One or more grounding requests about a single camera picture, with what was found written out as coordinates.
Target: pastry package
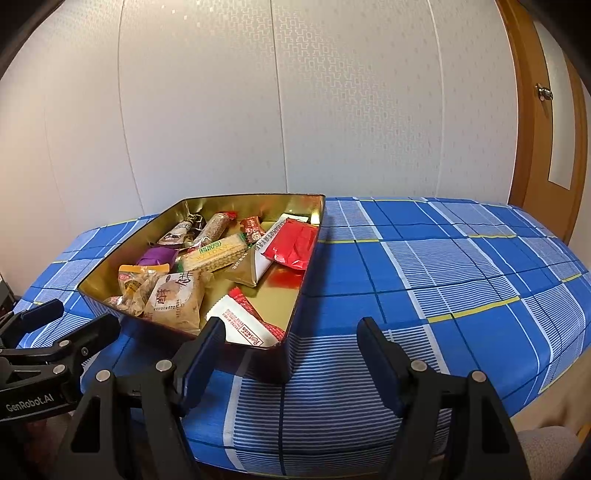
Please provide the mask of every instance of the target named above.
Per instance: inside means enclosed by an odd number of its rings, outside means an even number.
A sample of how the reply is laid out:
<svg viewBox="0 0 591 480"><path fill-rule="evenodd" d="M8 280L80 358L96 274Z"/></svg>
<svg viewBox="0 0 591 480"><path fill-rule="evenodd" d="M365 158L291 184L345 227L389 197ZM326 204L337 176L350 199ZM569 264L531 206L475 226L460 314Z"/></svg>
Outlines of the pastry package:
<svg viewBox="0 0 591 480"><path fill-rule="evenodd" d="M229 295L209 310L206 319L218 317L226 325L226 341L254 346L273 346L278 341L264 325Z"/></svg>
<svg viewBox="0 0 591 480"><path fill-rule="evenodd" d="M199 308L212 277L211 273L199 271L160 277L146 302L144 318L193 335L199 334Z"/></svg>
<svg viewBox="0 0 591 480"><path fill-rule="evenodd" d="M240 220L240 230L244 233L248 245L257 243L265 235L259 217L248 217Z"/></svg>
<svg viewBox="0 0 591 480"><path fill-rule="evenodd" d="M242 233L216 240L198 249L191 249L179 261L179 268L183 272L208 271L212 272L228 265L232 265L247 249Z"/></svg>
<svg viewBox="0 0 591 480"><path fill-rule="evenodd" d="M256 287L258 281L273 263L272 260L263 256L262 253L273 238L275 238L277 232L287 219L299 220L300 222L308 221L308 217L305 216L282 213L273 226L269 228L269 231L257 243L250 247L231 268L228 268L225 272L226 278L249 287Z"/></svg>
<svg viewBox="0 0 591 480"><path fill-rule="evenodd" d="M193 227L193 223L197 219L197 216L201 217L201 215L198 213L194 215L188 215L186 220L180 222L171 231L158 240L157 245L162 245L169 248L182 248L184 246L185 237L189 230Z"/></svg>
<svg viewBox="0 0 591 480"><path fill-rule="evenodd" d="M240 290L239 287L234 287L233 289L231 289L228 292L228 296L232 299L234 299L240 306L242 306L242 308L244 308L248 313L250 313L254 318L256 318L259 322L262 323L263 327L265 327L267 330L269 330L269 332L271 332L271 334L280 342L284 339L285 337L285 330L282 328L279 328L276 325L272 325L270 323L267 323L266 321L264 321L261 316L259 315L259 313L255 310L255 308L252 306L252 303L250 303L248 301L248 299L244 296L244 294L242 293L242 290Z"/></svg>
<svg viewBox="0 0 591 480"><path fill-rule="evenodd" d="M201 248L209 245L222 236L232 220L236 218L236 212L214 213L203 228L201 233L191 244L192 248Z"/></svg>
<svg viewBox="0 0 591 480"><path fill-rule="evenodd" d="M263 255L295 270L308 268L318 227L288 218Z"/></svg>
<svg viewBox="0 0 591 480"><path fill-rule="evenodd" d="M118 282L123 303L129 305L135 292L142 284L154 275L164 275L170 270L170 265L121 265L119 267Z"/></svg>

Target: door knob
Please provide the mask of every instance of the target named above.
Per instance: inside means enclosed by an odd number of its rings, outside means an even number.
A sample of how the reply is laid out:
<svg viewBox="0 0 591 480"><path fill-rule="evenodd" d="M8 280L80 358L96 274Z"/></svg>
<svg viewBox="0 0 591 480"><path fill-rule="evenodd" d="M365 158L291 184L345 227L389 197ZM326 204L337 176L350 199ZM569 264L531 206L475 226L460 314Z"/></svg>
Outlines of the door knob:
<svg viewBox="0 0 591 480"><path fill-rule="evenodd" d="M554 95L552 94L552 90L548 87L542 87L539 83L535 84L535 91L538 94L538 98L540 101L544 102L545 100L553 100Z"/></svg>

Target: blue plaid tablecloth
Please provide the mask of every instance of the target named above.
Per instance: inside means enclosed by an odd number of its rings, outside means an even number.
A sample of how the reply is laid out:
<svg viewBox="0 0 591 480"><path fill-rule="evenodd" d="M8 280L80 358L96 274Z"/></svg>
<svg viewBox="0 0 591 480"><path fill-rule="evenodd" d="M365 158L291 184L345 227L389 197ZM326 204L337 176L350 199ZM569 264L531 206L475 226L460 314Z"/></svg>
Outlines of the blue plaid tablecloth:
<svg viewBox="0 0 591 480"><path fill-rule="evenodd" d="M62 319L21 346L47 346L92 314L76 286L153 216L81 234L37 279L16 311L54 298ZM400 421L382 406L357 349L372 316L412 359L438 371L485 371L515 414L588 346L591 274L520 209L438 198L332 198L311 263L296 332L296 369L284 386L214 372L183 421L195 457L252 473L353 475L377 471ZM160 359L121 335L91 360L125 375ZM434 449L447 438L442 412Z"/></svg>

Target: white wall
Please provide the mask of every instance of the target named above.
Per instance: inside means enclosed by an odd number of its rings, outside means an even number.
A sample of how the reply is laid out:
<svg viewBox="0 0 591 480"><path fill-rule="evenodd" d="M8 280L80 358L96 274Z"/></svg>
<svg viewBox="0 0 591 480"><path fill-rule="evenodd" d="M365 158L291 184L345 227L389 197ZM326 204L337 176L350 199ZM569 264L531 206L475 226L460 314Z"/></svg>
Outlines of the white wall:
<svg viewBox="0 0 591 480"><path fill-rule="evenodd" d="M569 247L585 267L591 268L591 96L583 85L585 108L587 110L587 170L585 173L585 187L577 222L574 224L573 236Z"/></svg>
<svg viewBox="0 0 591 480"><path fill-rule="evenodd" d="M66 0L0 80L0 271L186 196L506 202L516 143L494 0Z"/></svg>

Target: gold tin tray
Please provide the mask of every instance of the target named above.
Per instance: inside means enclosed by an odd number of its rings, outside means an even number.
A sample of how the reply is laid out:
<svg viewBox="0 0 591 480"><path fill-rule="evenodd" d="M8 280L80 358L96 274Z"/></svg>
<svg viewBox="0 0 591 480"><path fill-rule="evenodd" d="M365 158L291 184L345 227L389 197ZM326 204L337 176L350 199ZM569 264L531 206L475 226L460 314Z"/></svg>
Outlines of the gold tin tray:
<svg viewBox="0 0 591 480"><path fill-rule="evenodd" d="M175 348L191 338L186 332L174 330L139 317L133 317L111 308L104 299L120 295L117 276L120 265L134 265L150 247L189 213L201 213L206 219L216 212L236 211L238 218L232 222L225 235L240 230L239 221L259 216L262 226L268 230L282 213L305 215L312 225L320 225L324 213L324 195L316 194L243 194L184 199L176 203L151 222L130 236L105 257L78 285L78 291L95 315L113 313L121 319L124 332L163 347ZM225 268L213 273L212 287L206 289L200 309L201 324L213 305L236 284L223 278ZM273 263L256 288L240 285L243 294L268 323L285 330L282 342L272 347L255 347L226 343L218 368L230 373L240 373L271 383L285 383L292 374L291 345L294 336L294 319L297 318L297 300L307 273L297 272Z"/></svg>

